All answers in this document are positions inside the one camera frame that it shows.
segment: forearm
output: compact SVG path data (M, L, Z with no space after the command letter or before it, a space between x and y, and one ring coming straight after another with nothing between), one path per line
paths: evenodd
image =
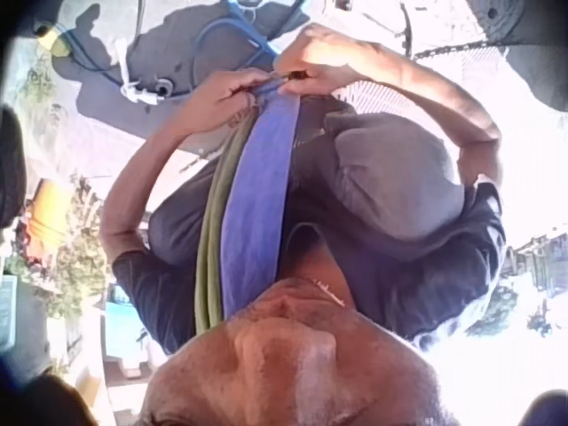
M382 46L359 43L355 50L353 67L360 75L411 99L460 148L464 184L472 185L481 173L501 184L501 132L479 102L439 73Z
M100 239L109 261L120 253L144 249L138 227L152 188L184 135L171 126L153 134L130 158L114 182L102 212Z
M501 140L491 116L459 85L382 46L363 43L359 49L356 67L360 74L407 96L457 146Z

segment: man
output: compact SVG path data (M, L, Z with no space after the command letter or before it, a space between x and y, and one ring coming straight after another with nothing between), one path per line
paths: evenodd
M280 87L305 98L279 275L254 303L192 339L195 258L215 164L154 214L150 250L138 225L179 143L255 105L249 89L269 75L211 76L132 157L106 200L101 241L114 274L173 353L148 386L140 421L454 424L415 348L471 325L493 291L504 247L500 132L441 75L321 26L306 28L275 69L307 78ZM326 97L362 80L405 94L439 123L460 148L461 185L448 184L446 154L416 124L357 117Z

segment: hand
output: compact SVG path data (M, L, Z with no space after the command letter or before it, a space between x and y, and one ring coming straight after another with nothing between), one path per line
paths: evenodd
M195 89L169 125L184 136L217 129L253 107L256 99L248 88L269 78L256 68L215 71Z
M280 93L327 95L362 80L364 76L353 69L361 45L361 42L319 24L307 26L277 58L274 68L282 76L304 71L308 77L284 83Z

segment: necklace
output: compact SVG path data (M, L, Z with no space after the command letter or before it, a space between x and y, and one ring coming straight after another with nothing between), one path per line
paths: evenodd
M315 286L319 287L321 291L323 291L326 295L331 297L334 302L336 302L342 307L345 307L345 302L331 292L331 290L329 289L329 285L324 284L320 280L315 280L314 278L311 277L298 277L298 278L300 280L308 281L311 284L314 284Z

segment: green foliage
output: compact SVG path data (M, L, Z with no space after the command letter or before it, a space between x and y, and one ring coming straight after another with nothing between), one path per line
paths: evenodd
M471 326L468 335L498 335L509 325L509 315L517 306L518 293L498 284L482 319Z
M22 88L25 99L32 104L43 104L55 93L55 84L51 79L50 57L42 55L35 66L28 71L28 78Z
M107 281L107 259L99 244L99 214L90 215L91 208L96 206L86 205L90 201L84 200L85 196L79 185L67 213L71 238L59 249L51 271L51 278L60 290L60 295L54 295L50 303L56 318L79 315L86 297L102 294Z
M77 185L67 213L68 239L59 249L53 268L31 264L19 254L22 249L16 249L16 254L6 259L6 270L37 288L51 318L80 315L83 301L88 296L101 295L107 283L109 268L99 244L99 201L87 200L87 193L83 185Z

